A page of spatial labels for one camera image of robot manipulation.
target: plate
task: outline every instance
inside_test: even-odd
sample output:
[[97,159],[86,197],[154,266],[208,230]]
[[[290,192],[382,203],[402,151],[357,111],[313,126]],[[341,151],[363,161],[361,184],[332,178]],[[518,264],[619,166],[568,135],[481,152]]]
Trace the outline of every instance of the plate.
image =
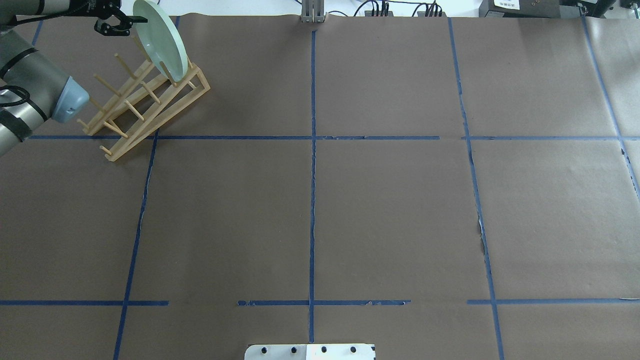
[[173,80],[182,80],[187,74],[189,60],[178,29],[169,15],[148,0],[136,0],[133,3],[133,15],[148,19],[148,22],[137,23],[135,27],[142,46],[157,69],[167,76],[160,65],[162,61]]

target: blue tape line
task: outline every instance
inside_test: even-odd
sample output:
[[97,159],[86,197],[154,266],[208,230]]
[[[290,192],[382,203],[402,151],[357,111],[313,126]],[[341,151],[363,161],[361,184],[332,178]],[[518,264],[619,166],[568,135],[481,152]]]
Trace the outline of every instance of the blue tape line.
[[163,300],[163,301],[137,300],[137,301],[129,301],[128,306],[169,306],[169,302],[167,300]]
[[0,300],[0,306],[122,306],[121,300]]
[[[403,306],[411,300],[314,300],[314,306]],[[241,300],[238,306],[308,306],[309,300]]]
[[465,103],[462,98],[462,80],[460,78],[460,66],[458,64],[458,52],[456,50],[456,40],[453,33],[453,22],[451,18],[447,18],[449,21],[449,37],[451,38],[451,51],[453,54],[453,65],[456,70],[456,80],[458,82],[458,97],[460,98],[460,111],[462,112],[462,119],[465,126],[465,142],[467,143],[467,152],[469,156],[469,165],[471,167],[471,180],[474,185],[474,194],[476,196],[476,209],[478,213],[478,221],[480,223],[480,231],[482,236],[482,243],[484,245],[484,265],[486,267],[486,278],[489,283],[489,295],[491,296],[491,308],[493,311],[493,328],[495,329],[495,339],[498,345],[498,355],[500,360],[504,360],[504,350],[502,348],[502,333],[500,331],[500,320],[498,319],[498,306],[495,302],[495,290],[493,288],[493,275],[491,272],[491,261],[489,259],[489,246],[486,242],[486,232],[484,229],[484,217],[482,212],[482,205],[480,203],[480,192],[478,190],[478,183],[476,177],[476,166],[474,165],[473,150],[471,148],[471,140],[469,133],[469,125],[467,120],[467,111],[465,109]]
[[[498,299],[498,305],[640,304],[637,299]],[[467,305],[491,305],[491,300],[467,300]]]
[[[0,306],[122,306],[121,300],[0,300]],[[130,306],[169,306],[168,301],[131,301]]]
[[440,140],[439,136],[318,136],[318,140]]
[[615,136],[470,136],[470,140],[578,140],[578,141],[599,141],[618,140]]
[[44,20],[40,20],[40,22],[38,23],[38,28],[36,28],[36,33],[33,34],[33,41],[31,42],[31,46],[36,46],[36,43],[38,42],[38,37],[40,36],[40,30],[42,30],[43,23],[44,23]]
[[309,343],[314,343],[316,299],[316,31],[311,32],[311,225],[309,231]]
[[140,206],[140,217],[138,218],[138,227],[136,229],[136,240],[133,243],[133,251],[131,254],[131,265],[129,265],[129,276],[127,277],[127,287],[124,292],[124,301],[122,304],[122,312],[120,313],[120,325],[118,326],[118,336],[116,337],[116,346],[113,351],[113,360],[117,360],[120,355],[120,345],[122,344],[122,333],[124,332],[124,323],[127,319],[127,308],[129,306],[129,296],[131,295],[131,284],[133,283],[133,272],[136,268],[136,257],[138,256],[138,246],[140,245],[140,233],[142,232],[142,220],[145,216],[147,208],[147,197],[149,194],[149,180],[151,179],[151,170],[154,167],[154,159],[156,157],[156,146],[158,143],[158,132],[154,135],[154,144],[151,148],[151,156],[149,156],[149,168],[147,169],[147,179],[145,180],[145,190],[142,194],[142,205]]
[[316,300],[318,306],[404,306],[411,300]]
[[311,140],[311,136],[160,135],[160,140]]
[[[119,140],[118,135],[33,135],[30,140]],[[638,141],[640,136],[470,136],[470,140],[584,140]],[[311,136],[261,136],[261,135],[159,135],[158,140],[311,140]],[[439,136],[316,136],[316,140],[441,140]]]
[[249,300],[239,301],[238,306],[308,306],[309,300]]
[[30,140],[119,140],[119,135],[33,135]]
[[618,135],[618,140],[620,141],[620,148],[624,152],[625,162],[627,163],[627,170],[629,171],[629,176],[631,177],[631,182],[634,185],[636,191],[636,197],[640,200],[640,188],[638,187],[638,182],[636,178],[636,173],[634,172],[634,168],[631,165],[631,160],[629,159],[629,154],[627,152],[627,147],[625,146],[624,140],[622,140],[622,134],[620,133],[620,126],[618,125],[618,118],[616,118],[616,114],[613,111],[613,106],[611,104],[611,99],[609,98],[609,92],[607,88],[604,86],[604,80],[602,79],[602,73],[600,72],[600,66],[598,66],[598,62],[596,61],[596,55],[593,51],[593,46],[591,45],[591,36],[589,35],[589,29],[587,27],[587,20],[582,17],[582,27],[584,28],[584,35],[587,38],[587,47],[589,48],[589,55],[591,56],[591,62],[593,62],[593,67],[596,70],[596,75],[598,76],[598,82],[600,83],[600,88],[602,89],[602,93],[604,94],[605,102],[607,103],[607,108],[609,109],[609,113],[611,114],[611,118],[613,119],[613,126],[616,130],[616,135]]

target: black cable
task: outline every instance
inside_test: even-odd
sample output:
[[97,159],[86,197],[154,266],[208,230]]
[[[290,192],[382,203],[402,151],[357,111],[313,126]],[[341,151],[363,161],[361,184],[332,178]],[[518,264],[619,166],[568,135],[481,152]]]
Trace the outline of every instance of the black cable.
[[376,0],[366,0],[364,3],[360,4],[360,6],[358,6],[358,8],[356,9],[356,12],[353,13],[353,16],[358,15],[358,12],[360,11],[360,9],[362,9],[362,7],[365,6],[365,4],[367,4],[367,3],[372,3],[371,4],[371,15],[372,16],[373,16],[374,12],[379,12],[380,11],[380,5],[378,4],[378,2]]
[[418,6],[416,6],[416,7],[415,7],[415,10],[413,11],[413,14],[411,14],[411,17],[414,17],[414,16],[415,16],[415,13],[417,13],[417,12],[418,12],[418,9],[419,9],[419,8],[420,8],[420,6],[422,6],[422,5],[424,5],[424,6],[426,7],[425,12],[429,12],[429,4],[427,4],[427,3],[420,3],[420,5],[418,5]]
[[91,2],[91,0],[86,0],[82,5],[78,6],[77,8],[73,9],[73,10],[67,10],[65,12],[61,12],[61,13],[53,13],[51,15],[47,15],[47,16],[41,16],[41,17],[32,17],[30,19],[24,19],[24,20],[20,20],[20,21],[16,21],[14,22],[13,26],[18,26],[18,25],[22,25],[22,24],[26,24],[28,22],[36,22],[36,21],[41,21],[41,20],[49,20],[49,19],[53,19],[56,17],[61,17],[61,16],[67,16],[70,15],[82,8],[84,8],[85,6],[89,5],[89,3]]
[[334,10],[334,11],[331,11],[331,12],[328,12],[328,13],[341,13],[341,14],[343,14],[344,16],[349,17],[349,15],[347,15],[347,14],[345,14],[345,13],[343,13],[343,12],[339,12],[338,10]]
[[16,86],[16,85],[0,86],[0,91],[3,91],[3,90],[11,90],[14,94],[21,97],[21,99],[13,102],[0,102],[0,108],[8,108],[10,106],[22,105],[25,102],[29,101],[29,99],[31,98],[31,94],[29,94],[29,92],[25,88],[20,86]]
[[434,0],[431,3],[431,6],[427,9],[427,12],[424,14],[426,17],[434,17],[437,16],[438,8],[440,8],[440,13],[442,13],[442,7],[438,5],[438,3]]

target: black box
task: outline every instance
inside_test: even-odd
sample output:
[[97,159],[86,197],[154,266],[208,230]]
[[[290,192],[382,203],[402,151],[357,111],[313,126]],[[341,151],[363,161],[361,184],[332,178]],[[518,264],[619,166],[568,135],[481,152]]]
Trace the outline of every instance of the black box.
[[496,6],[496,3],[513,3],[513,0],[483,0],[478,9],[479,17],[549,17],[560,18],[560,0],[515,0],[520,9]]

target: white mount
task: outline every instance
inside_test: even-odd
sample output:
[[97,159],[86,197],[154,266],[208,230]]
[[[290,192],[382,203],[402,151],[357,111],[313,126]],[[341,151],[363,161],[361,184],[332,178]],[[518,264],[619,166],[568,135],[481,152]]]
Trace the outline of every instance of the white mount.
[[252,345],[244,360],[376,360],[371,344]]

